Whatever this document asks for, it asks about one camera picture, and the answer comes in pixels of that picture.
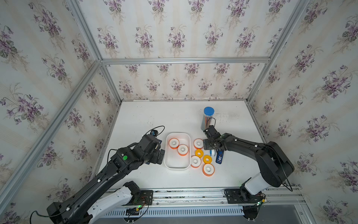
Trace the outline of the orange sealing tape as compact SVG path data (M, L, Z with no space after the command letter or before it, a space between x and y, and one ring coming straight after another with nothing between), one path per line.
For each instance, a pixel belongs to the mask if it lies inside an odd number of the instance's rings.
M205 176L212 176L215 172L215 168L212 164L206 163L202 168L202 172Z
M196 149L203 149L203 140L202 139L195 139L194 140L194 147Z
M189 148L188 148L188 146L185 145L185 144L179 145L179 147L178 147L177 150L178 150L178 154L179 154L180 156L186 156L186 155L188 154L188 152L189 152Z
M171 138L168 144L171 149L178 149L180 141L177 138Z
M201 158L194 155L191 157L191 167L193 168L199 168L201 165Z

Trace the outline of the white storage box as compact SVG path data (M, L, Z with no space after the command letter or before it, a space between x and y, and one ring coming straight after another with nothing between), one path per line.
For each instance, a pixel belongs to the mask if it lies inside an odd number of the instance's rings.
M191 165L191 138L187 133L170 133L166 139L164 164L169 170L182 171Z

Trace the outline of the orange sealing tape bottom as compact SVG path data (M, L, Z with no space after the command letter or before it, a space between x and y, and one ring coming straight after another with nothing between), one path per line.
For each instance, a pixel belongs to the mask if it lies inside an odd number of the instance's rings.
M215 172L215 168L212 164L206 163L202 168L202 172L205 176L212 176Z

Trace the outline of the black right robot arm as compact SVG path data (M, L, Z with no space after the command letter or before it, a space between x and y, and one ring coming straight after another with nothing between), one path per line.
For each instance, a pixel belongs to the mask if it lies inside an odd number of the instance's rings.
M293 163L273 141L256 143L229 133L220 134L213 126L203 132L206 136L203 141L205 150L235 152L257 162L260 172L241 186L241 196L245 199L261 193L268 187L280 187L295 171Z

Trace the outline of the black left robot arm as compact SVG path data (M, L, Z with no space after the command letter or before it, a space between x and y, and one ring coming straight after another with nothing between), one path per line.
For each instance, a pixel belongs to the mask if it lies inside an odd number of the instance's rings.
M162 164L165 151L161 143L156 136L146 134L139 142L117 149L104 168L82 189L64 202L48 206L45 217L54 224L93 224L113 208L128 204L141 192L133 181L125 183L118 193L103 195L143 164Z

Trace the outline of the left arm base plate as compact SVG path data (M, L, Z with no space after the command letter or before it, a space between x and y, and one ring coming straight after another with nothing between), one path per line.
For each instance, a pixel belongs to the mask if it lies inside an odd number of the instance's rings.
M153 204L153 190L142 190L140 193L134 194L126 206L147 206Z

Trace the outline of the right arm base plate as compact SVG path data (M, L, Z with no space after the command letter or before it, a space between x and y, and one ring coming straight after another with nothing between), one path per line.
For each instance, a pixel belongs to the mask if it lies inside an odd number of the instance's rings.
M245 188L225 189L224 195L229 204L256 204L261 205L266 202L266 195L262 192L250 194Z

